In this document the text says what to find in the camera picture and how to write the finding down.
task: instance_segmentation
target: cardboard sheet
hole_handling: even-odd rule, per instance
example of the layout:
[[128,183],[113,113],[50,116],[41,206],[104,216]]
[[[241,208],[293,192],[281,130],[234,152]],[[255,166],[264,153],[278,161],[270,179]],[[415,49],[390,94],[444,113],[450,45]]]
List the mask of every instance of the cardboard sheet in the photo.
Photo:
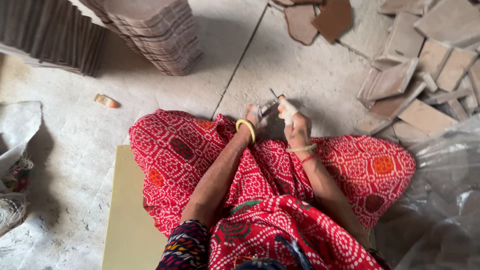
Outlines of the cardboard sheet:
[[117,146],[102,270],[155,269],[167,239],[143,208],[144,173],[128,145]]

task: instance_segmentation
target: stack of cardboard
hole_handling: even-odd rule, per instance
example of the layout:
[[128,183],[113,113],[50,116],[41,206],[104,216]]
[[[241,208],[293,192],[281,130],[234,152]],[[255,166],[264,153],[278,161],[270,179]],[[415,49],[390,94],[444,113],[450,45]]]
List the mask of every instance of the stack of cardboard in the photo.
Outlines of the stack of cardboard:
[[201,57],[187,0],[81,0],[165,75],[186,75]]
[[108,30],[68,0],[0,1],[0,52],[34,67],[95,76]]
[[379,12],[396,18],[357,96],[371,118],[356,132],[411,146],[479,112],[478,7],[387,0]]

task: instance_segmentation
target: woman's hand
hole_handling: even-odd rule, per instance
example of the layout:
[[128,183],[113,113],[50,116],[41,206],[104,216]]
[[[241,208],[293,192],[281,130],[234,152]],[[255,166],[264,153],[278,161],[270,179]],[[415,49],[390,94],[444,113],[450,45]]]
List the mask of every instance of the woman's hand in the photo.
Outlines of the woman's hand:
[[[309,146],[311,143],[311,128],[309,125],[309,119],[305,115],[297,112],[293,116],[293,125],[285,125],[285,137],[287,137],[288,144],[291,148],[301,148]],[[307,157],[313,155],[315,150],[295,152],[300,160],[304,160]]]
[[262,116],[259,113],[258,105],[248,105],[248,107],[243,112],[243,119],[246,119],[250,123],[252,123],[253,127],[255,128],[255,134],[257,135],[259,133],[258,130],[261,128],[260,121],[262,120]]

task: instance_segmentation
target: woman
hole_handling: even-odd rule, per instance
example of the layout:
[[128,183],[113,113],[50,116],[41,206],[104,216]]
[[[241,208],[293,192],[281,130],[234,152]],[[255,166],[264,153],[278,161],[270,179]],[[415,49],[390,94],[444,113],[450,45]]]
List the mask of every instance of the woman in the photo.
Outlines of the woman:
[[413,158],[368,136],[311,138],[301,113],[288,144],[256,141],[252,111],[237,132],[221,114],[164,110],[130,128],[144,208],[169,237],[157,269],[388,268],[369,229],[406,189]]

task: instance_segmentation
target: red bandhani fabric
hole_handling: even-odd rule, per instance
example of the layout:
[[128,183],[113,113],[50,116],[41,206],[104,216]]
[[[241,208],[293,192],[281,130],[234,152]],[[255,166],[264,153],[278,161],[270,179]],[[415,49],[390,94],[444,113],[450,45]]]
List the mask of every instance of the red bandhani fabric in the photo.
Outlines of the red bandhani fabric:
[[[182,111],[157,110],[130,128],[135,160],[145,173],[144,208],[169,236],[195,186],[235,134],[219,114],[214,122]],[[400,146],[368,136],[313,138],[325,167],[365,228],[406,189],[414,159]],[[262,140],[245,149],[212,228],[209,269],[231,269],[238,256],[270,257],[295,269],[292,254],[274,240],[296,240],[316,269],[381,269],[353,237],[312,207],[313,191],[287,143]]]

